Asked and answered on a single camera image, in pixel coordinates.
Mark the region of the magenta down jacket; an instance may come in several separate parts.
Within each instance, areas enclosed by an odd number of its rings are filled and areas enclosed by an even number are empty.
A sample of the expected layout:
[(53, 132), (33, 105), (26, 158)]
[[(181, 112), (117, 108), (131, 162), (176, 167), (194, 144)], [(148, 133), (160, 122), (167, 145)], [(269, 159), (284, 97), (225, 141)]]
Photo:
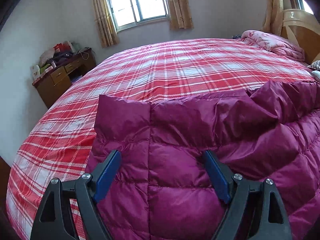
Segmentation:
[(113, 239), (211, 239), (226, 205), (217, 163), (274, 181), (293, 239), (319, 219), (319, 84), (269, 81), (256, 90), (161, 102), (101, 95), (86, 167), (121, 163), (98, 203)]

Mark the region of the clutter pile on desk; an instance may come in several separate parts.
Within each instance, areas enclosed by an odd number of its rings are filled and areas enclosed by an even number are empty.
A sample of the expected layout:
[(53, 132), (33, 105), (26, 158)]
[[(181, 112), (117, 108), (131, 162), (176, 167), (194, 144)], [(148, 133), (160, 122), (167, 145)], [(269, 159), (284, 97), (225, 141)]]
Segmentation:
[(49, 67), (56, 67), (58, 64), (63, 61), (70, 59), (81, 49), (81, 46), (78, 43), (65, 41), (63, 43), (58, 43), (52, 48), (48, 49), (40, 56), (39, 62), (37, 65), (30, 68), (33, 80), (41, 77), (41, 74), (44, 73)]

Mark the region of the wooden desk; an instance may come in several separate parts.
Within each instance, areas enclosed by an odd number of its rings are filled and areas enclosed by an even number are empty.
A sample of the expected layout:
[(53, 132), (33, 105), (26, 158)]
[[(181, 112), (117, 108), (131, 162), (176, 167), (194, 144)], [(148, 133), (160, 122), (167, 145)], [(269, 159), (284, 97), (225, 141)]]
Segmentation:
[(33, 82), (33, 86), (45, 106), (50, 108), (73, 83), (84, 77), (96, 65), (93, 50), (87, 48), (44, 73), (43, 77)]

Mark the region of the left yellow curtain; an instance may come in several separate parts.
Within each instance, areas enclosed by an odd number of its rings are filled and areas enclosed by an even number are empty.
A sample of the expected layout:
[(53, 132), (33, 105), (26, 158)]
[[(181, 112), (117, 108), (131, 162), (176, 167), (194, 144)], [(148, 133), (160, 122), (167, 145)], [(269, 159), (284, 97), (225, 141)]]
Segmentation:
[(92, 0), (94, 21), (97, 25), (100, 43), (103, 48), (119, 43), (112, 15), (108, 8), (107, 0)]

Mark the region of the red plaid bed sheet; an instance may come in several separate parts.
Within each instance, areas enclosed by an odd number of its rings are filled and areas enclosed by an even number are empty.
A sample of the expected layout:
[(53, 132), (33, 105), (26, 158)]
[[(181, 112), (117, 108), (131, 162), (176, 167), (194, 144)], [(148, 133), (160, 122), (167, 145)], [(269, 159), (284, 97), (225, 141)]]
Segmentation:
[(48, 109), (20, 146), (8, 182), (6, 208), (21, 239), (53, 177), (84, 172), (95, 138), (101, 94), (156, 102), (207, 92), (256, 89), (269, 80), (312, 81), (306, 64), (247, 40), (201, 38), (128, 49), (88, 72)]

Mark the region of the far right yellow curtain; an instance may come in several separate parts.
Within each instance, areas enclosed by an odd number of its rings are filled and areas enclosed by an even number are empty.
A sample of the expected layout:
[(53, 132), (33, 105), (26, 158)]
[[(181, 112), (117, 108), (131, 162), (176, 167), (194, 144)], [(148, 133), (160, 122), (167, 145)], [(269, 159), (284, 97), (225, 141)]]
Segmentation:
[(283, 26), (283, 11), (283, 0), (266, 0), (266, 14), (261, 30), (280, 36)]

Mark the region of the window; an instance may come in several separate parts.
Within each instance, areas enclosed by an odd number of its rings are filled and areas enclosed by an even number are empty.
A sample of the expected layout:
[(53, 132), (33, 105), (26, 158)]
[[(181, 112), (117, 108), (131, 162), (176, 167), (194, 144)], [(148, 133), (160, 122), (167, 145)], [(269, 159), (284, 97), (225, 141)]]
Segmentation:
[(169, 19), (167, 0), (107, 0), (117, 32)]

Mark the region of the yellow curtain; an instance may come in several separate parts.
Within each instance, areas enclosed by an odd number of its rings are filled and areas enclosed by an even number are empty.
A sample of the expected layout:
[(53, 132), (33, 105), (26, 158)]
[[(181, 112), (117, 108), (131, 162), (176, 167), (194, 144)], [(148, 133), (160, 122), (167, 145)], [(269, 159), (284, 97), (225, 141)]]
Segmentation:
[(280, 36), (283, 26), (283, 11), (283, 0), (266, 0), (266, 14), (261, 30)]
[(194, 28), (188, 0), (167, 0), (167, 3), (171, 30)]
[(107, 0), (92, 0), (94, 21), (97, 25), (100, 43), (103, 48), (119, 43), (112, 15), (108, 8)]

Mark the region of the wooden headboard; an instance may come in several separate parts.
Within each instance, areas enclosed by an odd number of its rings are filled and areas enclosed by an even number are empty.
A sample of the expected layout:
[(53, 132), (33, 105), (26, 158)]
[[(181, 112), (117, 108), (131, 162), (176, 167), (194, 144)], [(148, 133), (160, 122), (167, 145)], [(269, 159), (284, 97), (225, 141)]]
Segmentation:
[(284, 10), (281, 37), (304, 50), (306, 63), (319, 60), (319, 23), (313, 14), (300, 9)]

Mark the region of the striped pillow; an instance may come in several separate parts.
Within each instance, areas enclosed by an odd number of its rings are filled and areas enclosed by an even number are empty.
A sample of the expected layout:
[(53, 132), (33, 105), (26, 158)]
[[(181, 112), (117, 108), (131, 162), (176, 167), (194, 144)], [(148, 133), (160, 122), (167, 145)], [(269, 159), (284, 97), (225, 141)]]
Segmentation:
[(308, 65), (308, 68), (320, 71), (320, 60), (313, 61), (312, 64)]

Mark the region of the pink floral quilt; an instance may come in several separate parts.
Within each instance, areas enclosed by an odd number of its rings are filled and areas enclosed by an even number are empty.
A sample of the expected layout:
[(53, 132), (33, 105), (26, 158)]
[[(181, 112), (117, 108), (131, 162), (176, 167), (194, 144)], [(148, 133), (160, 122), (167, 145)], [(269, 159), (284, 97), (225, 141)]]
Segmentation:
[(299, 62), (305, 61), (304, 50), (283, 37), (263, 31), (247, 30), (242, 33), (241, 38), (249, 39), (266, 51), (277, 55), (285, 56)]

